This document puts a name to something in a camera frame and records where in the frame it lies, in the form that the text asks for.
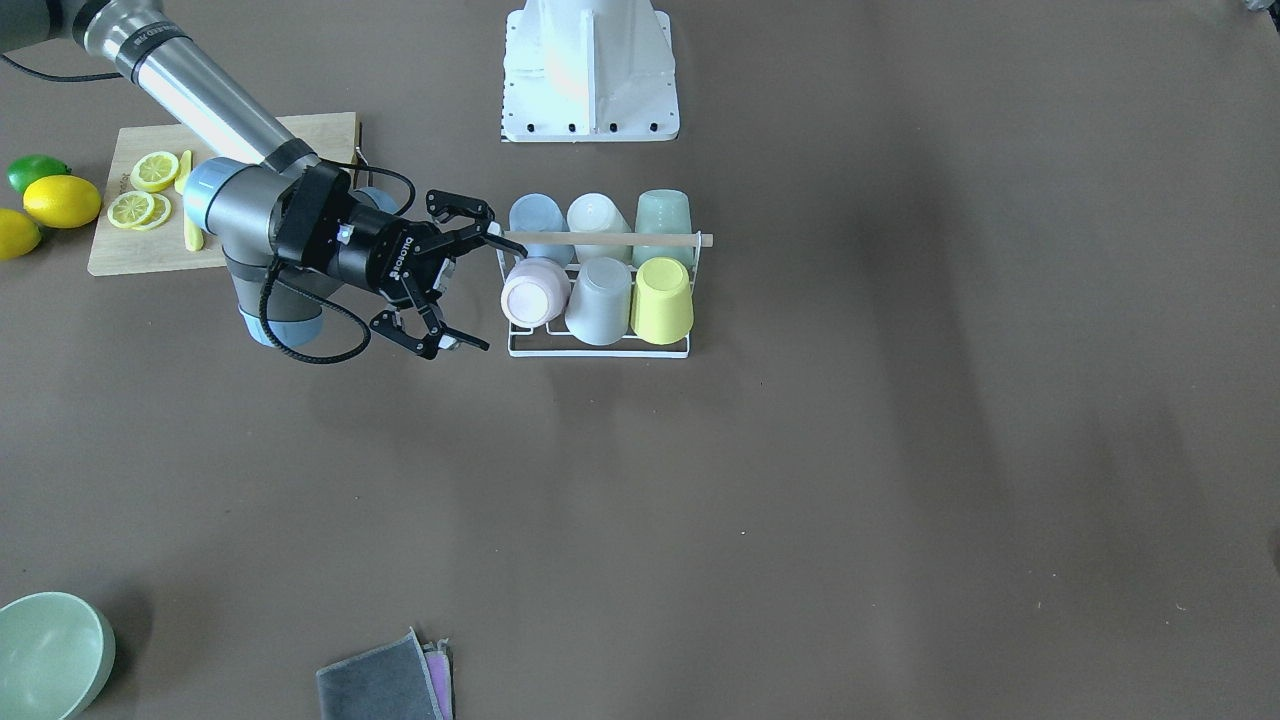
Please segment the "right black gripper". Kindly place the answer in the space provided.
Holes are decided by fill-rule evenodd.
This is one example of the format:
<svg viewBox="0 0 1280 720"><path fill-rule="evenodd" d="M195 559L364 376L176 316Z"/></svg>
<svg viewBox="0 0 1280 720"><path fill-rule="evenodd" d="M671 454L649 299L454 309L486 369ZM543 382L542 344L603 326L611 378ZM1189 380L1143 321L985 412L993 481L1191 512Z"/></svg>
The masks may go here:
<svg viewBox="0 0 1280 720"><path fill-rule="evenodd" d="M371 332L417 357L433 360L463 346L488 351L488 341L445 320L443 292L434 286L451 259L474 250L490 247L517 259L527 259L529 251L506 236L486 201L430 190L425 205L442 232L426 222L353 205L340 223L349 233L335 243L335 278L388 301L370 320Z"/></svg>

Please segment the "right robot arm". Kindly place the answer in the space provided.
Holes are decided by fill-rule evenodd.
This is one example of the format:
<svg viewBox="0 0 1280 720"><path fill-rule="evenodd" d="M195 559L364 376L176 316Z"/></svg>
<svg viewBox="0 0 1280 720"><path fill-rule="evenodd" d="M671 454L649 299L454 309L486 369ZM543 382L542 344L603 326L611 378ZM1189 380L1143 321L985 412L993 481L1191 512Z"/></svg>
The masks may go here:
<svg viewBox="0 0 1280 720"><path fill-rule="evenodd" d="M159 1L5 1L3 51L67 38L113 65L211 150L183 195L186 215L218 240L246 327L301 363L353 357L303 354L332 295L349 286L385 307L357 320L364 351L374 334L422 359L486 342L445 323L439 306L454 265L476 249L516 258L479 199L429 191L425 222L385 211L353 187L351 164L330 161L292 135L172 19Z"/></svg>

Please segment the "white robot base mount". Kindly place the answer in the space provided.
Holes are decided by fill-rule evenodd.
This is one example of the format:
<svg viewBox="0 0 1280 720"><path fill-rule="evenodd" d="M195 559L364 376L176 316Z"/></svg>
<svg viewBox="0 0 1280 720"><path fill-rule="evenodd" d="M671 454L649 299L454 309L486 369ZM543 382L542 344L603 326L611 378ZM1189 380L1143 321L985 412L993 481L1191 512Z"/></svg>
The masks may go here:
<svg viewBox="0 0 1280 720"><path fill-rule="evenodd" d="M502 141L678 137L668 13L649 1L526 1L506 17L504 29Z"/></svg>

